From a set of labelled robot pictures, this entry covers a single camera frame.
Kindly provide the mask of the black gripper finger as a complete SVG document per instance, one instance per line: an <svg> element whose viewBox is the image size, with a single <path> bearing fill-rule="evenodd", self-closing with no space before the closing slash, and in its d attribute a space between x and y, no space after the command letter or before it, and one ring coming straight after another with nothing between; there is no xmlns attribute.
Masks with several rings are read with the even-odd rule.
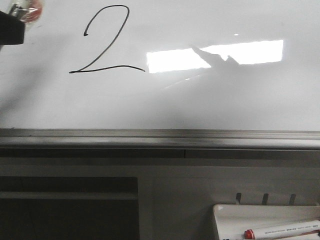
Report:
<svg viewBox="0 0 320 240"><path fill-rule="evenodd" d="M0 45L21 45L25 38L25 23L0 12Z"/></svg>

